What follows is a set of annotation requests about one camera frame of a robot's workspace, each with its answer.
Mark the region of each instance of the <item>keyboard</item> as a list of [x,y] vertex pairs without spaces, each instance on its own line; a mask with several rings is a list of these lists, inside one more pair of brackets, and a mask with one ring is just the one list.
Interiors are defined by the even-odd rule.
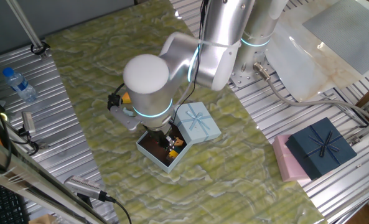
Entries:
[[24,199],[0,186],[0,224],[28,224]]

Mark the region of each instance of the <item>plastic bottle cap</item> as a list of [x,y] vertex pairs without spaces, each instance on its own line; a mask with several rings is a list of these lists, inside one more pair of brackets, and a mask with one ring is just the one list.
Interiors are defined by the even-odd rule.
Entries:
[[14,74],[14,70],[12,68],[5,68],[3,69],[3,75],[5,77],[10,77]]

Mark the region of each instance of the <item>blue ribbon bow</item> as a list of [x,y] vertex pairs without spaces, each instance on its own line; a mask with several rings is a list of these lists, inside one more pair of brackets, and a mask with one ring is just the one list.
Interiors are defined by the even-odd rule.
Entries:
[[192,124],[190,126],[190,131],[192,131],[193,128],[194,128],[194,126],[197,123],[199,123],[199,125],[202,128],[202,130],[207,135],[207,137],[205,138],[205,140],[203,140],[203,141],[206,141],[209,138],[209,134],[208,134],[208,132],[207,132],[207,130],[205,128],[207,128],[208,130],[210,130],[210,128],[202,120],[203,119],[212,118],[212,117],[211,116],[203,116],[203,114],[201,112],[199,112],[198,114],[196,114],[195,111],[192,109],[191,105],[188,104],[188,106],[189,106],[191,112],[187,111],[186,113],[187,113],[187,115],[189,115],[191,117],[191,119],[185,119],[185,120],[180,121],[177,124],[177,127],[179,127],[184,122],[192,122]]
[[332,144],[336,141],[338,141],[340,138],[342,138],[341,135],[337,136],[336,138],[334,138],[333,140],[331,140],[332,137],[332,131],[329,133],[327,140],[324,142],[324,140],[322,140],[322,137],[319,135],[319,133],[317,133],[317,131],[310,126],[311,131],[314,133],[315,136],[317,136],[317,139],[313,138],[312,136],[309,136],[309,139],[311,139],[311,141],[313,141],[314,143],[316,143],[317,145],[319,145],[319,147],[317,149],[314,149],[313,151],[307,153],[307,155],[304,158],[310,157],[313,154],[317,153],[318,151],[320,151],[320,157],[324,156],[325,150],[327,150],[328,154],[339,164],[341,165],[341,163],[339,162],[339,160],[336,158],[336,156],[332,153],[332,151],[334,152],[339,152],[340,149],[338,149],[337,147],[333,146]]

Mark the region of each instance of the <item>glowing cyan ring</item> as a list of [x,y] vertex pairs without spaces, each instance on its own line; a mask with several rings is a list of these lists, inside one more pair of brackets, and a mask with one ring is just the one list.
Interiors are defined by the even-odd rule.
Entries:
[[197,47],[197,49],[195,49],[194,55],[192,56],[192,59],[190,61],[189,72],[187,74],[187,79],[189,80],[189,82],[191,82],[191,71],[192,71],[192,67],[194,66],[195,59],[197,58],[198,51],[199,51],[199,46]]
[[266,43],[264,43],[264,44],[250,44],[250,43],[248,43],[247,41],[245,41],[245,40],[244,40],[244,39],[242,39],[242,38],[241,38],[241,41],[242,41],[242,42],[244,42],[244,44],[249,45],[249,46],[252,46],[252,47],[261,47],[261,46],[266,45],[270,40],[267,40],[267,42],[266,42]]
[[173,104],[173,99],[171,99],[171,100],[170,100],[170,105],[166,108],[166,110],[164,110],[163,112],[161,112],[161,113],[159,113],[159,114],[155,114],[155,115],[145,115],[145,114],[142,114],[142,113],[138,112],[134,107],[133,107],[133,109],[135,110],[135,112],[136,112],[137,114],[139,114],[139,115],[141,115],[141,116],[143,116],[143,117],[145,117],[145,118],[156,118],[156,117],[158,117],[158,116],[160,116],[160,115],[162,115],[162,114],[166,113],[166,111],[168,111],[168,110],[169,110],[169,108],[172,106],[172,104]]

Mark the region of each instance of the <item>metal pipe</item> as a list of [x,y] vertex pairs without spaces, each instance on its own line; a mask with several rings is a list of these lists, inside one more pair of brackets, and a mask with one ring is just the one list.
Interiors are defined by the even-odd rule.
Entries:
[[[42,42],[40,41],[40,39],[38,38],[38,36],[36,35],[34,29],[32,28],[32,26],[30,25],[27,17],[25,16],[24,12],[22,11],[20,5],[18,4],[18,2],[16,0],[6,0],[8,5],[10,6],[11,10],[13,11],[14,15],[16,15],[18,21],[20,22],[22,28],[25,30],[25,32],[27,33],[30,41],[32,42],[32,44],[34,45],[34,52],[38,52],[40,50],[42,50],[44,48]],[[40,55],[42,57],[42,59],[47,58],[47,53],[44,52]]]

